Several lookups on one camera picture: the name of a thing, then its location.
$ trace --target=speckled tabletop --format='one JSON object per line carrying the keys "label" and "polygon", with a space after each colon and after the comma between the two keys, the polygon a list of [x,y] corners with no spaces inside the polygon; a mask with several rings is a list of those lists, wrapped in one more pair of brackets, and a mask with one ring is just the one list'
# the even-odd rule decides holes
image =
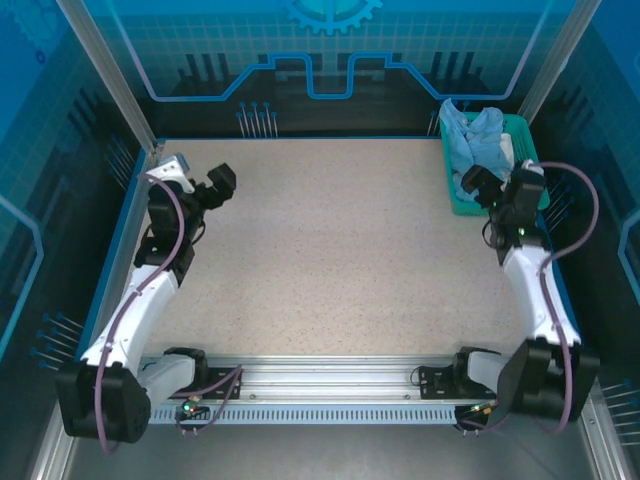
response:
{"label": "speckled tabletop", "polygon": [[439,140],[180,140],[199,181],[227,162],[235,196],[146,353],[512,352],[511,287],[480,217],[451,212]]}

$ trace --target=blue cloth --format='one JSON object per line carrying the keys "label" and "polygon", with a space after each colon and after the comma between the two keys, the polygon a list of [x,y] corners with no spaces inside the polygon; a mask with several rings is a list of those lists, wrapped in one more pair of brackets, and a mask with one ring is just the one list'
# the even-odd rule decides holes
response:
{"label": "blue cloth", "polygon": [[447,129],[455,191],[460,200],[474,202],[478,195],[477,190],[467,193],[460,185],[462,176],[473,165],[485,167],[498,178],[507,180],[511,165],[500,148],[504,117],[499,109],[485,108],[467,124],[466,115],[458,111],[449,98],[440,107],[440,118]]}

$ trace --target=glass panel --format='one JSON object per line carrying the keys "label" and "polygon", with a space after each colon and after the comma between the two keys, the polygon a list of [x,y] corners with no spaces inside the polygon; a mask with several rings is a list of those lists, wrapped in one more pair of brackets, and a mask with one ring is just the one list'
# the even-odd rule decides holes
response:
{"label": "glass panel", "polygon": [[0,471],[18,479],[55,401],[52,373],[75,354],[71,322],[87,317],[139,145],[55,3],[3,8]]}
{"label": "glass panel", "polygon": [[[600,220],[589,243],[560,268],[587,345],[604,364],[623,443],[640,465],[640,4],[602,2],[592,24],[533,124],[541,158],[572,163],[594,181]],[[556,177],[546,214],[553,244],[584,231],[591,200],[574,178]]]}
{"label": "glass panel", "polygon": [[274,137],[515,113],[574,0],[86,3],[158,136]]}

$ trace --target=green basket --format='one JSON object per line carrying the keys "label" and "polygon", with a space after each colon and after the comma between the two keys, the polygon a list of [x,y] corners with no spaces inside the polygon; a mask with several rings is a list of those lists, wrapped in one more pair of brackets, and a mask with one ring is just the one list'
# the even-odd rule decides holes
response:
{"label": "green basket", "polygon": [[[476,119],[479,113],[465,112],[469,119],[469,123]],[[487,215],[487,210],[480,207],[476,202],[464,202],[456,197],[456,191],[453,184],[453,169],[451,168],[451,158],[449,156],[449,142],[447,141],[447,129],[440,119],[440,131],[442,132],[442,148],[444,150],[444,164],[447,170],[447,181],[449,182],[449,195],[451,196],[451,209],[456,215]],[[533,138],[527,121],[520,115],[504,115],[504,133],[511,135],[513,142],[513,153],[515,161],[531,159],[538,163],[538,155],[533,146]],[[549,206],[549,194],[545,190],[538,205],[539,210],[543,210]]]}

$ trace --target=gear logo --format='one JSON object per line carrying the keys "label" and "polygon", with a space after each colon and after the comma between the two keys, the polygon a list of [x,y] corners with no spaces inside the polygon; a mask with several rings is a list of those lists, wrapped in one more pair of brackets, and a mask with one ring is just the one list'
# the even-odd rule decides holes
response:
{"label": "gear logo", "polygon": [[297,20],[300,28],[333,35],[336,30],[344,34],[350,27],[360,28],[360,21],[371,20],[382,0],[285,0],[284,6],[289,20]]}
{"label": "gear logo", "polygon": [[0,0],[0,12],[13,15],[22,33],[40,51],[47,51],[58,29],[53,0]]}

